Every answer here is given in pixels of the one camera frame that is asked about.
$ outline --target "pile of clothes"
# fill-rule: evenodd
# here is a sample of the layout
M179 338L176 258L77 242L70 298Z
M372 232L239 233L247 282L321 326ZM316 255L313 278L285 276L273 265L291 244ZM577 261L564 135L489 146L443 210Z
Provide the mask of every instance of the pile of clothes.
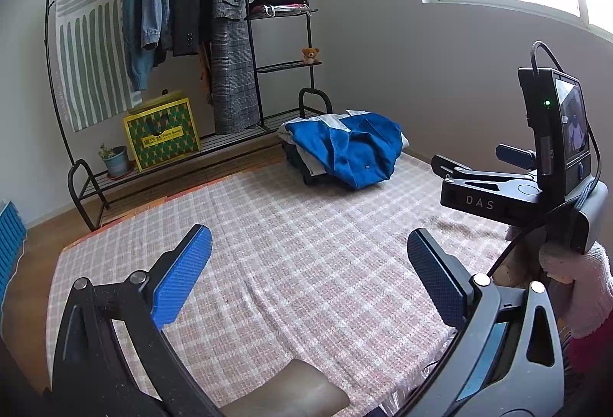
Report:
M352 189L388 180L409 146L397 123L366 111L296 118L283 123L278 136L307 185L333 180Z
M135 91L151 69L174 56L198 55L215 131L229 134L259 119L244 0L123 0L126 67Z
M296 10L311 12L307 0L253 0L249 3L250 17L270 17L295 14Z

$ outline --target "wooden floor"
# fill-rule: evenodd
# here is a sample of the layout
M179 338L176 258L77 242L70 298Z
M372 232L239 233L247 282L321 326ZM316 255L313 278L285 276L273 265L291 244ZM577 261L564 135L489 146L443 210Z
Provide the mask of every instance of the wooden floor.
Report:
M249 144L243 151L273 144L274 139L262 139L259 145ZM208 166L221 159L238 154L238 150L217 154L216 157L201 158L197 164ZM236 160L217 164L199 172L186 175L172 182L163 182L170 170L139 180L143 184L155 185L138 196L113 205L111 212L103 221L126 212L130 208L141 206L163 196L170 196L188 188L222 178L253 167L277 163L284 159L278 144L257 153L246 155ZM194 163L184 163L172 172L180 175L181 171L193 170ZM137 185L125 188L126 194L134 191ZM98 202L87 205L90 215L97 215ZM28 231L24 245L24 254L19 261L15 276L8 286L2 314L2 338L15 358L21 371L37 391L49 386L47 359L45 355L45 321L47 318L47 301L51 280L57 259L63 248L89 233L87 226L76 210L71 210L48 220Z

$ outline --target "folded blue jacket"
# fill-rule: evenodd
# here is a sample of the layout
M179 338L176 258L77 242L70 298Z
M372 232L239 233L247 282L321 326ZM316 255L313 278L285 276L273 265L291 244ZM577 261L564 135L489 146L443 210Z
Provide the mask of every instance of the folded blue jacket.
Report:
M285 128L327 173L355 189L389 179L403 146L400 126L376 113L339 121L345 129L323 121L296 121Z

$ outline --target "pink checkered bedspread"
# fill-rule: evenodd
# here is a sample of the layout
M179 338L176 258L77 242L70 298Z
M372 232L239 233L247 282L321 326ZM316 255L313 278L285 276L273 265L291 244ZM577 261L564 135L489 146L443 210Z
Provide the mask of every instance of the pink checkered bedspread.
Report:
M471 272L504 249L505 226L439 204L441 179L401 155L392 178L357 192L307 187L285 163L224 178L121 222L63 252L47 313L47 359L75 279L123 281L149 269L195 223L213 254L164 332L219 406L252 391L292 358L345 390L361 417L414 386L449 334L406 256L426 227ZM135 378L154 394L126 331Z

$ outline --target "handheld device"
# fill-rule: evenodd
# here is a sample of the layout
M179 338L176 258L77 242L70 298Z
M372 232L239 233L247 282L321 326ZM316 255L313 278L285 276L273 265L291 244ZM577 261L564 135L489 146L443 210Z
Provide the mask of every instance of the handheld device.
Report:
M536 50L540 47L557 69L537 66ZM531 61L532 67L520 68L518 76L535 151L504 144L496 149L499 160L528 172L479 172L436 155L431 166L444 179L441 204L519 227L522 233L518 240L544 226L547 240L563 242L583 253L596 239L608 195L606 185L600 182L600 152L579 81L564 73L540 41L532 46ZM598 161L596 176L592 175L590 137ZM516 243L511 242L495 266Z

